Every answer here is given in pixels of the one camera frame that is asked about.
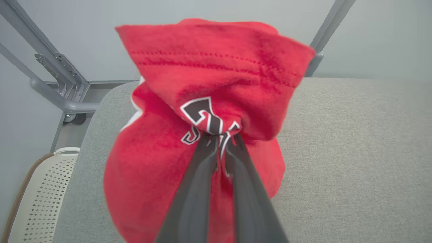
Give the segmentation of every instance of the gray fabric surface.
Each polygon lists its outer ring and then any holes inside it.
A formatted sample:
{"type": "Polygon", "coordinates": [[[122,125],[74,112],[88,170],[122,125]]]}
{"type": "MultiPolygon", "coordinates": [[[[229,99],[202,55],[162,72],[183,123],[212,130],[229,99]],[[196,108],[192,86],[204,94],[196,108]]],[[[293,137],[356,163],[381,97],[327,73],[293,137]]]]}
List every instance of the gray fabric surface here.
{"type": "MultiPolygon", "coordinates": [[[[123,242],[102,190],[105,159],[137,83],[101,102],[71,176],[54,243],[123,242]]],[[[432,242],[432,83],[307,78],[279,134],[274,207],[292,243],[432,242]]]]}

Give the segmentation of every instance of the printed number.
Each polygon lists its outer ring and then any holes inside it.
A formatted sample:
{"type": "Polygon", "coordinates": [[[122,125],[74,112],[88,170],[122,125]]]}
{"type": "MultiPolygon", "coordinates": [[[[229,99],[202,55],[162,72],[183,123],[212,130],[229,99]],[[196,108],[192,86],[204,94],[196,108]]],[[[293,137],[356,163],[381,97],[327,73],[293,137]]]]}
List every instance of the printed number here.
{"type": "Polygon", "coordinates": [[[183,136],[183,138],[181,138],[182,143],[191,145],[200,139],[201,133],[194,126],[192,126],[192,133],[194,134],[194,136],[192,136],[190,131],[187,131],[187,133],[183,136]]]}
{"type": "Polygon", "coordinates": [[[213,135],[222,133],[223,121],[219,116],[213,113],[210,97],[192,99],[182,105],[180,109],[194,125],[198,125],[204,121],[206,118],[204,113],[207,113],[207,132],[213,135]]]}
{"type": "MultiPolygon", "coordinates": [[[[220,151],[220,157],[222,158],[223,152],[225,151],[226,144],[228,143],[232,130],[240,129],[240,125],[237,122],[233,122],[231,126],[229,127],[228,131],[222,133],[222,126],[223,126],[223,120],[216,116],[213,113],[212,109],[212,101],[210,97],[204,97],[204,98],[198,98],[193,99],[188,102],[186,102],[184,105],[180,107],[183,114],[194,124],[199,125],[202,121],[205,120],[204,113],[208,114],[207,119],[207,126],[206,131],[213,135],[219,134],[219,151],[220,151]]],[[[192,134],[190,131],[188,131],[185,136],[181,139],[181,141],[187,145],[191,145],[199,140],[201,137],[201,134],[199,133],[198,129],[194,126],[192,126],[192,132],[194,136],[192,137],[192,134]]]]}

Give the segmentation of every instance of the white wall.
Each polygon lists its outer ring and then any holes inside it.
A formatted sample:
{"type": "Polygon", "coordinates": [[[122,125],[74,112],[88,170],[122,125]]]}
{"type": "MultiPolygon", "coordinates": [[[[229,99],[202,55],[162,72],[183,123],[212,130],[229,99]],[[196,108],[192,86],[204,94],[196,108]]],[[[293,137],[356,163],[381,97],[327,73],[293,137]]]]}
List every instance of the white wall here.
{"type": "MultiPolygon", "coordinates": [[[[34,54],[8,24],[0,15],[0,43],[17,57],[34,54]]],[[[62,114],[0,54],[0,234],[27,172],[50,152],[62,114]]]]}
{"type": "MultiPolygon", "coordinates": [[[[19,0],[88,80],[136,80],[114,31],[199,17],[256,20],[310,44],[333,0],[19,0]]],[[[431,80],[431,0],[357,0],[324,49],[316,77],[431,80]]]]}
{"type": "Polygon", "coordinates": [[[357,0],[316,77],[432,81],[432,0],[357,0]]]}
{"type": "Polygon", "coordinates": [[[333,0],[19,0],[54,46],[87,80],[137,80],[115,26],[185,18],[262,21],[309,44],[333,0]]]}

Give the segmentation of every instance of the red shirt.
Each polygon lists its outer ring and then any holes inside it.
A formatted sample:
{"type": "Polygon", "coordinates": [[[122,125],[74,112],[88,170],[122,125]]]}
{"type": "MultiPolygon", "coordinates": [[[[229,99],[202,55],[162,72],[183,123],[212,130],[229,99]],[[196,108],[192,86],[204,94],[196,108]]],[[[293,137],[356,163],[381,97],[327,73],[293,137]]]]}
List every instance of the red shirt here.
{"type": "Polygon", "coordinates": [[[285,164],[275,137],[314,51],[259,22],[186,19],[117,31],[145,82],[105,169],[115,226],[128,243],[153,242],[205,131],[220,135],[222,158],[210,189],[209,242],[232,242],[224,145],[241,132],[268,195],[277,193],[285,164]]]}

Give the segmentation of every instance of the stitching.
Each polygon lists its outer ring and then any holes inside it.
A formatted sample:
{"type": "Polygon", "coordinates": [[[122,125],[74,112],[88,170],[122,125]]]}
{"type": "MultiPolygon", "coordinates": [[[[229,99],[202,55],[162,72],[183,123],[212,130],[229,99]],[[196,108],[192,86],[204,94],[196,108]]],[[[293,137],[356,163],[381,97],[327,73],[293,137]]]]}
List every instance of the stitching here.
{"type": "MultiPolygon", "coordinates": [[[[261,76],[261,77],[266,77],[266,78],[270,78],[273,79],[272,77],[268,76],[268,75],[263,75],[259,72],[254,72],[248,69],[234,69],[234,68],[230,68],[230,67],[225,67],[225,66],[221,66],[221,65],[215,65],[215,64],[185,64],[185,63],[176,63],[173,61],[167,61],[167,62],[160,62],[160,63],[147,63],[147,62],[138,62],[137,65],[139,66],[184,66],[184,67],[197,67],[197,68],[204,68],[204,69],[218,69],[218,70],[228,70],[228,71],[236,71],[239,73],[248,73],[248,74],[252,74],[252,75],[256,75],[256,76],[261,76]]],[[[275,79],[275,81],[277,83],[281,83],[280,80],[275,79]]],[[[284,85],[290,87],[290,88],[297,88],[297,86],[291,85],[289,83],[285,83],[284,85]]]]}
{"type": "MultiPolygon", "coordinates": [[[[169,52],[169,53],[166,53],[166,52],[162,52],[162,51],[158,51],[158,52],[131,51],[130,54],[133,54],[133,55],[183,55],[183,56],[186,56],[186,55],[193,55],[193,56],[200,55],[200,56],[215,56],[215,57],[220,57],[220,58],[224,57],[224,55],[222,55],[222,54],[206,53],[206,52],[199,52],[199,53],[198,52],[188,52],[188,53],[171,53],[171,52],[169,52]]],[[[284,68],[277,68],[277,67],[274,67],[274,66],[271,66],[271,65],[268,65],[268,64],[261,63],[259,61],[249,60],[249,59],[246,59],[246,58],[241,58],[241,57],[237,57],[237,56],[231,56],[231,55],[227,55],[227,54],[225,54],[225,57],[226,58],[231,58],[231,59],[237,59],[237,60],[241,60],[241,61],[247,61],[247,62],[250,62],[250,63],[266,66],[268,68],[276,69],[279,72],[287,72],[287,73],[289,73],[289,74],[291,74],[293,76],[299,76],[299,74],[296,74],[296,73],[293,73],[293,72],[289,72],[289,71],[285,71],[284,68]]]]}

